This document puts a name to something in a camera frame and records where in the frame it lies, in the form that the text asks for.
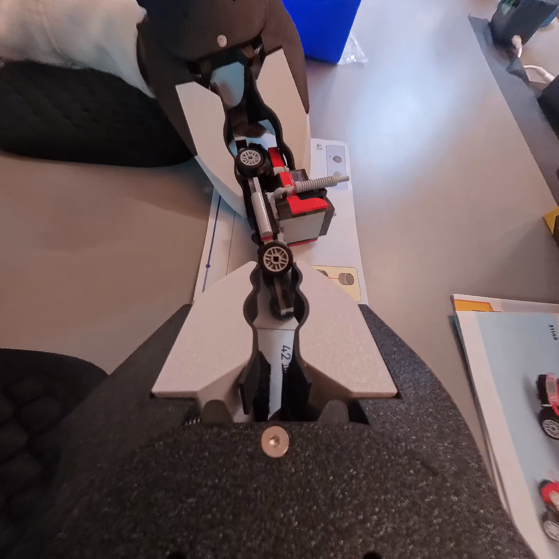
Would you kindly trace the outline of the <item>red black lego vehicle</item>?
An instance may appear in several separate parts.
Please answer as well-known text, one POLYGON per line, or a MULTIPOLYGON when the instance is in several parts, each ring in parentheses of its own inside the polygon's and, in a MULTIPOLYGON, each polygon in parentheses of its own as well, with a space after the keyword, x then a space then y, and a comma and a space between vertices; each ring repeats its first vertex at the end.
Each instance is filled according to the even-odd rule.
MULTIPOLYGON (((237 153, 251 143, 258 144, 237 137, 237 153)), ((290 169, 276 146, 262 147, 267 150, 270 161, 267 173, 245 178, 235 165, 235 175, 244 192, 248 222, 253 230, 252 238, 258 249, 274 240, 291 249, 326 235, 334 216, 334 206, 326 190, 349 181, 349 177, 335 174, 309 179, 304 170, 290 169)))

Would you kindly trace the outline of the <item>black battery charger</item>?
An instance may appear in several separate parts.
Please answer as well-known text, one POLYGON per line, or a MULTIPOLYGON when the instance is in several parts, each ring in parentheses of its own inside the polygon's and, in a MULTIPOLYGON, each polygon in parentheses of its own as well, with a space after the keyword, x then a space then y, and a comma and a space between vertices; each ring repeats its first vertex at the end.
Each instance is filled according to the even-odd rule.
POLYGON ((499 1, 490 21, 493 42, 507 47, 514 36, 524 45, 551 16, 558 13, 558 1, 499 1))

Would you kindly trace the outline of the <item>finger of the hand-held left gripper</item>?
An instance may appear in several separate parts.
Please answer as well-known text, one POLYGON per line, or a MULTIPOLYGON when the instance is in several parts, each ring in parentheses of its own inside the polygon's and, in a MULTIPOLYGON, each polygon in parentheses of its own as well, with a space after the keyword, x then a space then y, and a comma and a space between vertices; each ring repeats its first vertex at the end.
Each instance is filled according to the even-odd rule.
POLYGON ((197 82, 178 84, 176 91, 196 161, 224 201, 246 218, 244 192, 235 175, 235 159, 225 141, 226 111, 220 95, 197 82))
POLYGON ((310 117, 283 48, 266 55, 255 90, 290 169, 311 171, 310 117))

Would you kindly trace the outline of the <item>closed lego instruction booklet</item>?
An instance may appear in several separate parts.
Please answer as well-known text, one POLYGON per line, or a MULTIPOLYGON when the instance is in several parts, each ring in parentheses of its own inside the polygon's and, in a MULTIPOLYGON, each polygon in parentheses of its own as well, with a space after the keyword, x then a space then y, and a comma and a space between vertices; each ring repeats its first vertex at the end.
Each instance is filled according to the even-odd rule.
POLYGON ((558 304, 452 295, 490 471, 538 558, 558 558, 558 304))

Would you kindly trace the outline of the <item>large blue plastic bin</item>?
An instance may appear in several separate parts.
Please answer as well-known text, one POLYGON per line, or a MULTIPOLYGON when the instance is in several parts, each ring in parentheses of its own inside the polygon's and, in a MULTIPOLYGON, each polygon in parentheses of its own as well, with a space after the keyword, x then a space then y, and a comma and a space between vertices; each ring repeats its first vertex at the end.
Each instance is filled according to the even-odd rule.
POLYGON ((307 58, 338 64, 361 1, 283 1, 307 58))

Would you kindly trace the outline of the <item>black quilted pad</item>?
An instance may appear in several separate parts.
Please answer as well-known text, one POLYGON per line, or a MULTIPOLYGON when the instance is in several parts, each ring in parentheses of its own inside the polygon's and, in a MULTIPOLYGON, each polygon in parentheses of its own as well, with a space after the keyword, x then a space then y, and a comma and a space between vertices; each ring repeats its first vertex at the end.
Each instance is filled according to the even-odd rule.
POLYGON ((28 60, 1 66, 1 151, 139 168, 193 157, 157 101, 122 79, 28 60))
POLYGON ((77 357, 1 349, 1 558, 38 558, 63 424, 107 373, 77 357))

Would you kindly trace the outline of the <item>person's left forearm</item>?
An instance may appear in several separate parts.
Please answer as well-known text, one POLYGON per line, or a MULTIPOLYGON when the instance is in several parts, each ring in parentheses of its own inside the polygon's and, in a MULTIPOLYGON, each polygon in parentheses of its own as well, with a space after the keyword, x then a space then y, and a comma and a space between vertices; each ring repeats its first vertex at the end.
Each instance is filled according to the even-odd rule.
POLYGON ((115 75, 150 98, 137 62, 136 1, 1 1, 1 60, 115 75))

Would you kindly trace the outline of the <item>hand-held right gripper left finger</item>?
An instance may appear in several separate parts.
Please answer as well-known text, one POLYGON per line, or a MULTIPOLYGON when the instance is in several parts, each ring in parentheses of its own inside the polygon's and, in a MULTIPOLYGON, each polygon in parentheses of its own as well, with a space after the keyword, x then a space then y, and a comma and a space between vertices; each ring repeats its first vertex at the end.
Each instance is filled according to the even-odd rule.
POLYGON ((260 272, 248 262, 223 277, 191 306, 153 385, 153 395, 224 403, 229 413, 253 414, 261 376, 258 337, 260 272))

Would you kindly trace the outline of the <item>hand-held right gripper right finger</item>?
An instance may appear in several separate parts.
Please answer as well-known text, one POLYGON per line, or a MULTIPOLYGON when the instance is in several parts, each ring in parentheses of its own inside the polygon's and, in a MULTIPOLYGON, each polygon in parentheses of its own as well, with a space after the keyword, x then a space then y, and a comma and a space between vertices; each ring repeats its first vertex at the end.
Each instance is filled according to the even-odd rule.
POLYGON ((293 420, 318 418, 331 401, 392 399, 397 387, 352 297, 305 262, 293 265, 293 420))

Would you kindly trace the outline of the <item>open lego instruction booklet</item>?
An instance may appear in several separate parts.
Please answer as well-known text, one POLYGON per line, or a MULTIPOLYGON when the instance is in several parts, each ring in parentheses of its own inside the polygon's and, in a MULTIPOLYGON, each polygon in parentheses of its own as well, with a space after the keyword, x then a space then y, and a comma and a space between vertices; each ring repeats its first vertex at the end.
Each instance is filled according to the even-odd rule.
MULTIPOLYGON (((311 178, 352 176, 350 151, 346 143, 313 138, 311 178)), ((303 260, 322 273, 358 303, 368 304, 362 267, 351 181, 334 187, 328 198, 334 205, 334 217, 325 236, 317 241, 293 247, 295 260, 303 260)), ((256 261, 257 246, 252 241, 248 221, 239 216, 217 193, 208 218, 206 239, 194 289, 198 297, 212 284, 249 261, 256 261)), ((270 293, 261 283, 259 311, 255 321, 259 347, 271 367, 269 415, 281 406, 281 384, 292 353, 294 318, 277 320, 270 311, 270 293)))

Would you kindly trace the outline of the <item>clear plastic bag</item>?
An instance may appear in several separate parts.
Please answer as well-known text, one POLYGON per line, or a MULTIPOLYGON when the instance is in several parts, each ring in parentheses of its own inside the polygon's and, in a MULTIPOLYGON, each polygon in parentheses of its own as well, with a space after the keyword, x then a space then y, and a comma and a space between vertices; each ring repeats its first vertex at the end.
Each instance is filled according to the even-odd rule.
POLYGON ((350 64, 366 64, 368 61, 367 56, 360 47, 358 41, 353 34, 348 36, 341 57, 339 59, 339 66, 347 66, 350 64))

